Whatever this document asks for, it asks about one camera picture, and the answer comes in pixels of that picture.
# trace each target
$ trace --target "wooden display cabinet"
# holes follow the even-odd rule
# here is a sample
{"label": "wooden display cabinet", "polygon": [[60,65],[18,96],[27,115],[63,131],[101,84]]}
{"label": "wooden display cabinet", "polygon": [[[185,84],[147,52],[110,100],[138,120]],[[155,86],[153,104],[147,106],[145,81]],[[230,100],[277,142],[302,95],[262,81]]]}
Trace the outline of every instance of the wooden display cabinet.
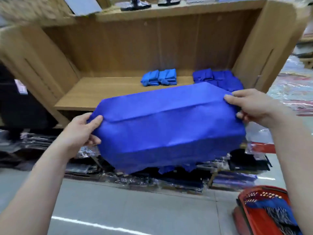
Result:
{"label": "wooden display cabinet", "polygon": [[267,92],[305,29],[309,9],[249,0],[69,17],[0,32],[0,59],[62,126],[66,113],[104,99],[166,88],[143,74],[176,68],[177,86],[195,70],[230,69],[245,88]]}

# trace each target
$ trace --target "forearm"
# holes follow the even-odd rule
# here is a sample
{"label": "forearm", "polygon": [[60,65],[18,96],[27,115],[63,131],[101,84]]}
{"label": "forearm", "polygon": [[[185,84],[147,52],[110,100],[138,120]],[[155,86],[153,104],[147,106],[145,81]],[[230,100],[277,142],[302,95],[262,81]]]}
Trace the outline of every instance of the forearm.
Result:
{"label": "forearm", "polygon": [[67,149],[52,144],[35,164],[9,206],[0,215],[0,230],[11,235],[47,234],[64,177]]}
{"label": "forearm", "polygon": [[313,139],[300,117],[282,112],[271,128],[295,218],[304,234],[313,234]]}

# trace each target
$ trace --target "concrete floor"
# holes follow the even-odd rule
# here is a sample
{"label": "concrete floor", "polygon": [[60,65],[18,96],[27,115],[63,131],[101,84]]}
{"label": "concrete floor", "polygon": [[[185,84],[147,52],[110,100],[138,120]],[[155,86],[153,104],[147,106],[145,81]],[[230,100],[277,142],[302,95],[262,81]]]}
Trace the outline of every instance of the concrete floor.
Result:
{"label": "concrete floor", "polygon": [[[258,185],[285,188],[275,154],[273,168]],[[14,196],[28,172],[0,169],[0,211]],[[238,193],[210,190],[208,196],[178,192],[151,193],[64,179],[49,235],[237,235],[231,212]]]}

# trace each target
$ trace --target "black stand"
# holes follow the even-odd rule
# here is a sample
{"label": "black stand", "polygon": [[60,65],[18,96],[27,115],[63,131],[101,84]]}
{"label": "black stand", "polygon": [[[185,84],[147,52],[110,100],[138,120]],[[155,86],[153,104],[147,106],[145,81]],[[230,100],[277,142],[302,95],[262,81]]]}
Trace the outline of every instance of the black stand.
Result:
{"label": "black stand", "polygon": [[166,7],[166,6],[178,5],[179,3],[180,3],[180,0],[159,0],[158,6]]}
{"label": "black stand", "polygon": [[129,5],[126,7],[121,7],[121,11],[136,11],[150,8],[151,4],[139,0],[131,0]]}

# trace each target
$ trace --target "hand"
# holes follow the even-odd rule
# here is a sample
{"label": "hand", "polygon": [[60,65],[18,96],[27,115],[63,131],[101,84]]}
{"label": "hand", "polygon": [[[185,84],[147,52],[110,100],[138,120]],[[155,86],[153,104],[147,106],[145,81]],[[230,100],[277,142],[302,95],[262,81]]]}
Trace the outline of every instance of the hand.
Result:
{"label": "hand", "polygon": [[241,107],[242,111],[237,113],[237,117],[244,122],[254,121],[271,128],[284,113],[291,113],[291,110],[282,103],[256,89],[238,90],[232,94],[225,95],[224,99],[232,105]]}
{"label": "hand", "polygon": [[101,140],[91,133],[100,126],[103,116],[99,115],[87,124],[92,113],[76,116],[54,141],[54,144],[66,149],[78,151],[81,146],[97,145]]}

